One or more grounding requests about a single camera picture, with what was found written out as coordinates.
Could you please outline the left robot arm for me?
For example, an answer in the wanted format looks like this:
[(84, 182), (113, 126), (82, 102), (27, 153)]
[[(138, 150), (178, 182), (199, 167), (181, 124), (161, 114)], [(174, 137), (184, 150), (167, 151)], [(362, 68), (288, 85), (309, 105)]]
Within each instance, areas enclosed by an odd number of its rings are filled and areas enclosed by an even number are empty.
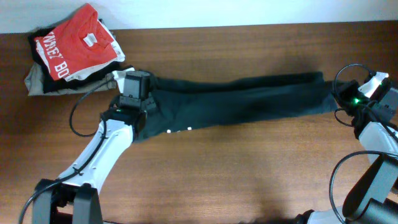
[(25, 206), (32, 223), (104, 223), (99, 194), (121, 154), (143, 130), (152, 96), (124, 96), (100, 115), (98, 129), (78, 158), (55, 180), (42, 179)]

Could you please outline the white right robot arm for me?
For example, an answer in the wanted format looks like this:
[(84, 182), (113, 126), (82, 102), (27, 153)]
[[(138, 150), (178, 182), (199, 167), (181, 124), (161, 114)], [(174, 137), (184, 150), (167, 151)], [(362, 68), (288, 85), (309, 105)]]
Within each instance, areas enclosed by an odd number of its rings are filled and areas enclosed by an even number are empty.
[[(397, 126), (390, 120), (397, 109), (397, 87), (388, 79), (356, 82), (337, 91), (339, 104), (353, 116), (354, 134), (363, 151), (342, 158), (333, 169), (329, 183), (331, 209), (309, 210), (294, 223), (397, 223), (397, 203), (387, 196), (397, 191)], [(333, 186), (338, 169), (348, 159), (366, 155), (370, 166), (337, 207)]]

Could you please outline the dark green t-shirt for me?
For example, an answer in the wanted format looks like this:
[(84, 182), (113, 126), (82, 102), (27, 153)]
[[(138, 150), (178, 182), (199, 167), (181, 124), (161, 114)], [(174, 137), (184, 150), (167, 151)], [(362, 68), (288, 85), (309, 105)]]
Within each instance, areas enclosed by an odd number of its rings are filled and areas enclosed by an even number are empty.
[(143, 142), (170, 131), (323, 114), (337, 108), (332, 82), (322, 72), (249, 77), (227, 83), (200, 83), (151, 75)]

